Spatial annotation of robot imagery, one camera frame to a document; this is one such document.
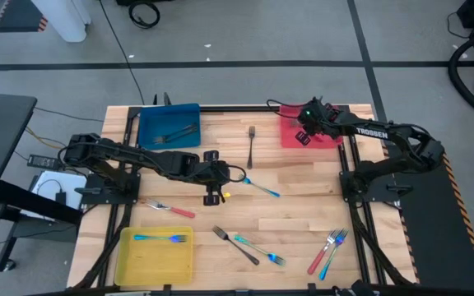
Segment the black desk leg frame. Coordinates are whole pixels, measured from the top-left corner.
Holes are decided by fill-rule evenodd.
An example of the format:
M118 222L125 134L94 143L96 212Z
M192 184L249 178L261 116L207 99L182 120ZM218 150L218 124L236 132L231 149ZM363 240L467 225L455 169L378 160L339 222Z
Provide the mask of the black desk leg frame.
M0 181L0 220L6 210L15 208L18 215L20 210L29 210L75 226L80 224L82 218L79 210L41 197L11 183Z

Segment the red plastic bin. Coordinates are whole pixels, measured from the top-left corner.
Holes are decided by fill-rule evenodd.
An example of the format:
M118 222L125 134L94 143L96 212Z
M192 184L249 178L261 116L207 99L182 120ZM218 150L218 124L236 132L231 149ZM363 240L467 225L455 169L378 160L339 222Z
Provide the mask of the red plastic bin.
M319 135L311 136L311 142L307 146L302 146L296 139L295 134L304 129L301 127L290 127L288 124L288 117L297 118L300 114L301 107L281 106L280 116L280 138L281 146L283 148L298 148L298 149L332 149L339 146L343 140L338 137L333 140L330 136Z

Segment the white pillar base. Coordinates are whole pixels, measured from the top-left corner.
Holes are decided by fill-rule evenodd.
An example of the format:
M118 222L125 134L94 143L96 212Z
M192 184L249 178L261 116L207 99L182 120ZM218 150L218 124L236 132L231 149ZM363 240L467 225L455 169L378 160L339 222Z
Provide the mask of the white pillar base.
M91 16L83 0L31 0L60 37L68 43L83 42Z

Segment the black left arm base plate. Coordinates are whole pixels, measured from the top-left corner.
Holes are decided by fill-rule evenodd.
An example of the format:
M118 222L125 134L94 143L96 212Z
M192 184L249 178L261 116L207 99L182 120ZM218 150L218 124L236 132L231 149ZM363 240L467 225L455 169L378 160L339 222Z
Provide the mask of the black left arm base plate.
M120 187L111 180L91 174L87 177L86 185L77 187L74 191L81 194L82 204L133 204L138 199L140 182L139 174L129 173L126 187Z

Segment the yellow plastic bin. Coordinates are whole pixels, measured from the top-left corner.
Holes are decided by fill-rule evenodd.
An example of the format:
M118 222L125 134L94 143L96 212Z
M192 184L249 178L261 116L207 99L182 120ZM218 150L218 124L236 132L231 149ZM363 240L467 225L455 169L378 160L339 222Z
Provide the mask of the yellow plastic bin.
M135 234L187 235L186 243L133 239ZM114 283L118 286L187 284L193 277L193 229L189 226L127 227L118 241Z

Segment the black power adapter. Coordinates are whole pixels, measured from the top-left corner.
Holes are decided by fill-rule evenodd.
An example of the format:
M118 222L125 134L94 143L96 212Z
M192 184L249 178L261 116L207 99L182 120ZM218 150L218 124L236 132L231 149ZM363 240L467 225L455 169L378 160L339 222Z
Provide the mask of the black power adapter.
M27 166L52 171L59 171L62 167L57 158L42 155L30 155L27 160Z

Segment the iridescent blue metal fork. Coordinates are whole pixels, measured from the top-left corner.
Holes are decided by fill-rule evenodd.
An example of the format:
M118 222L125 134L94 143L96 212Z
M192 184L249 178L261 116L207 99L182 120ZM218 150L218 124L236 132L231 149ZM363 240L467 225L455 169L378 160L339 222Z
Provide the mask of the iridescent blue metal fork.
M163 240L163 241L169 241L172 243L186 243L188 240L187 235L171 235L171 236L154 236L154 235L144 235L144 234L135 234L133 236L133 239L136 241L142 241L142 240Z
M344 243L346 236L348 235L348 230L347 229L341 229L334 237L333 241L333 249L328 257L327 262L325 263L323 269L319 273L319 279L324 280L327 276L328 269L330 265L332 264L332 260L335 257L335 254L337 252L337 249Z
M253 248L254 250L262 253L263 255L267 256L268 260L279 265L279 266L284 266L286 264L286 260L282 257L279 257L276 253L274 252L269 252L264 250L263 248L259 247L257 244L254 244L250 242L248 239L244 238L243 236L239 234L234 235L234 239L248 247Z
M277 193L277 192L274 192L274 191L269 190L269 189L267 189L267 188L265 188L265 187L262 187L262 186L260 186L260 185L257 185L256 183L253 183L249 178L245 177L243 174L241 174L241 175L239 176L239 179L240 179L243 183L248 184L248 185L252 185L252 186L254 186L254 187L256 187L256 188L262 190L263 192L265 192L265 193L267 193L267 194L269 194L269 195L271 195L271 196L273 196L273 197L280 197L280 196L281 196L281 195L280 195L279 193Z

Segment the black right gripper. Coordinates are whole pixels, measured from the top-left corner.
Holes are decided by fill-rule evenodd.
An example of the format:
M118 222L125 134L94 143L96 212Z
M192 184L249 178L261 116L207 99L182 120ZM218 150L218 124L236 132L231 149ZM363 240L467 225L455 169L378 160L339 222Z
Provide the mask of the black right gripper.
M304 131L297 132L295 139L302 146L307 146L311 142L310 136L316 134L337 136L338 128L335 123L337 115L338 109L330 103L323 104L320 100L311 100L300 111L300 124Z

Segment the small hazard-striped black mat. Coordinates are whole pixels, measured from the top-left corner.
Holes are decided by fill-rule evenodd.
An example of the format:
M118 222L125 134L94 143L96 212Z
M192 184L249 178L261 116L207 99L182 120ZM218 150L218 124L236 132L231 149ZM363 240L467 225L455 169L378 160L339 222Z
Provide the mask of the small hazard-striped black mat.
M47 24L31 0L6 0L0 11L0 33L43 32Z

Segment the white board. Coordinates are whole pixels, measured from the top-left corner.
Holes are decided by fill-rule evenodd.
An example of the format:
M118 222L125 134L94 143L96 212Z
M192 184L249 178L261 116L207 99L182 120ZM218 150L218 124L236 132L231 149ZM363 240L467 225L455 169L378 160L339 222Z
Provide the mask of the white board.
M75 189L84 187L86 179L81 175L44 171L36 181L33 182L31 191L49 200L56 200L56 194L66 194L65 205L79 210L81 206L81 194Z

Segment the black aluminium table frame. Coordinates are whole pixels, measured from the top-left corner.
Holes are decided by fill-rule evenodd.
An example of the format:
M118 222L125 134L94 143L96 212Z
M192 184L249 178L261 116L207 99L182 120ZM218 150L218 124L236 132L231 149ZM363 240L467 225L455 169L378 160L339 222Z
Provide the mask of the black aluminium table frame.
M230 183L225 203L204 206L204 188L171 182L148 169L141 170L139 202L130 224L189 226L193 229L193 277L187 290L304 289L314 283L320 289L348 286L358 279L389 282L368 249L358 251L348 236L332 260L324 280L307 269L323 247L328 233L349 229L351 216L343 201L338 174L341 152L336 149L284 149L280 144L280 118L260 105L205 106L201 116L202 144L197 153L218 150L220 157L243 168L249 156L249 127L255 126L253 183L279 193L273 197L242 183ZM155 200L193 212L196 217L155 210L144 204ZM246 252L259 259L255 266L231 243L213 231L216 225ZM239 234L266 251L286 260L279 266L267 256L234 239Z

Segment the blue plastic bin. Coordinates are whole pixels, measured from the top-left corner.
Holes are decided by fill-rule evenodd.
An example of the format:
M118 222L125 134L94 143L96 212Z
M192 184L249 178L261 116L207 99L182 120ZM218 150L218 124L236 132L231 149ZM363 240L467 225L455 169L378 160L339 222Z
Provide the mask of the blue plastic bin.
M146 150L173 150L200 146L200 111L199 104L143 108L140 112L138 145ZM196 133L165 144L153 143L155 137L176 132L192 123L198 126Z

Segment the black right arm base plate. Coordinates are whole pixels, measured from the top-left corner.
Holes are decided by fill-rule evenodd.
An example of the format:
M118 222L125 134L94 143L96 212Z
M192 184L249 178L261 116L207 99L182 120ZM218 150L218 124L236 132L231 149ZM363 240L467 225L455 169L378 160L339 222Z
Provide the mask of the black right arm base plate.
M339 180L345 201L390 202L412 191L412 185L396 184L391 174L340 172Z

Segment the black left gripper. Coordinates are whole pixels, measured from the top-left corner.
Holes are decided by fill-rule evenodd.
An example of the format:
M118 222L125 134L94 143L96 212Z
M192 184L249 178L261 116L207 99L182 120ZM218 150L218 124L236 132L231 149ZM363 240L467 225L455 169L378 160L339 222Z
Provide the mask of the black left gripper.
M203 161L195 165L195 182L206 185L204 206L218 206L221 203L221 187L230 182L230 166L219 160L218 150L207 150Z

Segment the large hazard-striped black mat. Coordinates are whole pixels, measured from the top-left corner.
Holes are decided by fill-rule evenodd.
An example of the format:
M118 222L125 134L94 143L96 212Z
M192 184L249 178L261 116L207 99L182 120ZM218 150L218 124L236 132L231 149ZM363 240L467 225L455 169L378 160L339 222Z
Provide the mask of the large hazard-striped black mat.
M412 187L400 206L419 284L474 290L474 230L448 157L433 171L394 180Z

